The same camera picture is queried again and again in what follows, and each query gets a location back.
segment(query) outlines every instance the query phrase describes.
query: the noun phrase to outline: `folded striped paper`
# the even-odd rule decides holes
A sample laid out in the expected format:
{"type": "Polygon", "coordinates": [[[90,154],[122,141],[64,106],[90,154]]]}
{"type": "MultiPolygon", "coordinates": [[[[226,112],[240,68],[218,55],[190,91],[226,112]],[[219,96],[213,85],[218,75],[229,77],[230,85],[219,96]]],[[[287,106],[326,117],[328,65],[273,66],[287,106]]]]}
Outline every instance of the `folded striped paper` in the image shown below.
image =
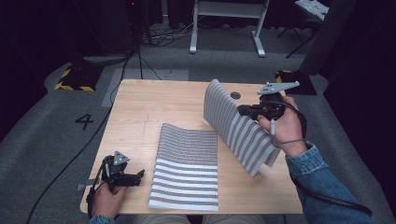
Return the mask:
{"type": "Polygon", "coordinates": [[[148,207],[218,211],[215,132],[163,124],[148,207]]]}

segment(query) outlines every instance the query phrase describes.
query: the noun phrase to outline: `curved striped paper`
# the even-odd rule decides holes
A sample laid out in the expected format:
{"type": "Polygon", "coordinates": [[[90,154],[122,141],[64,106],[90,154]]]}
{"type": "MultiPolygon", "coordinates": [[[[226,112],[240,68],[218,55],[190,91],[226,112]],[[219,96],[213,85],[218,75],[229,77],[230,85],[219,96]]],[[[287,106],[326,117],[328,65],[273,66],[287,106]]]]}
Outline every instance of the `curved striped paper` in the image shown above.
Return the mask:
{"type": "Polygon", "coordinates": [[[263,163],[274,164],[280,149],[274,147],[269,134],[256,121],[239,115],[233,98],[217,79],[206,89],[204,118],[251,176],[263,163]]]}

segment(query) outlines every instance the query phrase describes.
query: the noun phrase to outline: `person's left hand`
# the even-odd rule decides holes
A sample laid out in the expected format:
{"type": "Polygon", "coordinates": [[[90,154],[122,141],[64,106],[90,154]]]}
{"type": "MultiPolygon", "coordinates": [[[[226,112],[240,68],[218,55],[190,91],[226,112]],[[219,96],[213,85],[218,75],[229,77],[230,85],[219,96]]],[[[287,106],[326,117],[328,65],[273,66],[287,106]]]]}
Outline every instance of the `person's left hand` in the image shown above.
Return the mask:
{"type": "Polygon", "coordinates": [[[108,184],[100,186],[93,197],[92,216],[114,218],[120,211],[123,197],[128,187],[117,187],[111,192],[108,184]]]}

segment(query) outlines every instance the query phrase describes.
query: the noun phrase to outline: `white stand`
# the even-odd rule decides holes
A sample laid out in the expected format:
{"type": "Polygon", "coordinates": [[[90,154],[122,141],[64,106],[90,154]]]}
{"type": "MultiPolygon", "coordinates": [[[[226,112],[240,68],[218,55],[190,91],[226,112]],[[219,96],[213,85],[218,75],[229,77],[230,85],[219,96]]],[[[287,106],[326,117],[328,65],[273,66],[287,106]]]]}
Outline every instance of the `white stand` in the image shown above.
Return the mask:
{"type": "Polygon", "coordinates": [[[221,16],[221,17],[239,17],[259,19],[257,30],[252,31],[254,43],[260,57],[265,56],[262,42],[260,41],[260,32],[262,31],[262,23],[264,22],[265,13],[267,12],[268,0],[262,4],[239,4],[239,3],[223,3],[223,2],[206,2],[195,0],[193,27],[191,35],[190,53],[197,51],[198,39],[198,15],[204,16],[221,16]]]}

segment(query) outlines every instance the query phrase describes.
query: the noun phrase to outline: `wooden tabletop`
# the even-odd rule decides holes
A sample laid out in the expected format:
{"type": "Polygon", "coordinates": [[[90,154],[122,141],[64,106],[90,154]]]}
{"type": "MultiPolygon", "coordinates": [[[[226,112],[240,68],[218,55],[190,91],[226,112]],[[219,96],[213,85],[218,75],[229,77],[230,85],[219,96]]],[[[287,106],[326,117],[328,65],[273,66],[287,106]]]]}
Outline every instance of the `wooden tabletop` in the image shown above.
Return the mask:
{"type": "MultiPolygon", "coordinates": [[[[122,214],[202,214],[202,211],[149,208],[154,164],[161,127],[170,123],[179,128],[213,129],[204,119],[204,97],[208,82],[125,79],[107,122],[106,130],[92,167],[96,173],[105,156],[117,150],[131,158],[126,174],[146,170],[138,187],[130,187],[122,214]]],[[[231,93],[237,91],[238,105],[259,103],[263,85],[221,83],[231,93]]],[[[218,137],[219,214],[301,214],[302,207],[292,184],[285,154],[281,152],[272,168],[263,165],[250,177],[235,155],[218,137]]],[[[87,213],[87,187],[80,209],[87,213]]]]}

